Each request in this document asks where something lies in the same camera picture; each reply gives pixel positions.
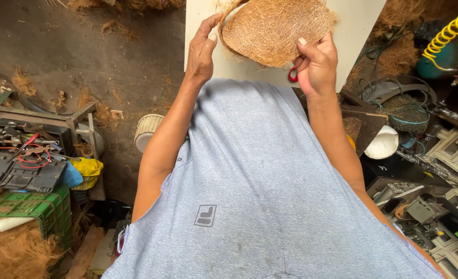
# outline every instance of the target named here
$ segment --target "green plastic crate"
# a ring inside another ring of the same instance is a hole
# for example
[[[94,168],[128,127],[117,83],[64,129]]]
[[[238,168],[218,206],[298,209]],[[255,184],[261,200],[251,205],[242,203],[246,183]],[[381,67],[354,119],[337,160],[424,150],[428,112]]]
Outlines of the green plastic crate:
[[[57,186],[52,193],[5,192],[0,195],[0,218],[6,217],[34,217],[42,238],[55,234],[64,239],[71,227],[69,188]]]

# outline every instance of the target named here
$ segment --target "concrete floor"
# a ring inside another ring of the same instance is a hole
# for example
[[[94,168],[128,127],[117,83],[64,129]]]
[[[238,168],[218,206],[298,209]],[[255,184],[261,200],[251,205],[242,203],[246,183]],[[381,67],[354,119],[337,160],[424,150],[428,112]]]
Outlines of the concrete floor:
[[[119,16],[136,40],[101,34],[102,24]],[[66,106],[58,111],[74,111],[81,86],[122,110],[126,120],[105,129],[104,184],[108,198],[133,205],[141,160],[133,142],[136,124],[152,107],[174,100],[183,77],[184,29],[184,7],[141,15],[103,4],[79,15],[45,0],[0,1],[0,73],[10,79],[21,66],[34,81],[34,100],[49,110],[55,108],[48,100],[64,90]]]

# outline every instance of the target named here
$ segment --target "printed logo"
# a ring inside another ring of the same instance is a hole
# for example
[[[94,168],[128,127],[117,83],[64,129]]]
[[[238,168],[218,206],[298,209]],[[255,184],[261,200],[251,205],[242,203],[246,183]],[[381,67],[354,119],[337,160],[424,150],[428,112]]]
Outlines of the printed logo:
[[[211,227],[215,217],[217,205],[201,205],[196,214],[195,226]]]

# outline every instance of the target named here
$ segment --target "white table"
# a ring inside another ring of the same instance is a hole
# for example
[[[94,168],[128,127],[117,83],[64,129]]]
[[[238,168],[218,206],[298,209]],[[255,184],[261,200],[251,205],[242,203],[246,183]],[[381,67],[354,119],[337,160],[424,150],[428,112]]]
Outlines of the white table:
[[[230,0],[220,0],[223,4]],[[187,0],[186,42],[184,69],[186,70],[189,42],[203,19],[216,13],[217,0]],[[327,0],[327,6],[336,14],[339,22],[333,27],[333,38],[338,49],[338,76],[336,91],[339,92],[353,68],[363,44],[384,7],[386,0]],[[232,56],[219,42],[213,51],[213,76],[217,78],[265,81],[277,86],[298,87],[288,81],[289,67],[266,67],[246,57]]]

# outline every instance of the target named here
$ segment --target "left hand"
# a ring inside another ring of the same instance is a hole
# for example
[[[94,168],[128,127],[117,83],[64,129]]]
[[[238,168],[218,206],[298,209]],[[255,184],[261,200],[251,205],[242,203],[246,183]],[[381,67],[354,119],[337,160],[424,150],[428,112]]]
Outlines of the left hand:
[[[215,46],[217,46],[217,35],[212,34],[208,38],[208,34],[221,18],[222,14],[217,13],[201,22],[195,37],[189,43],[185,81],[196,86],[203,86],[212,78],[212,53]]]

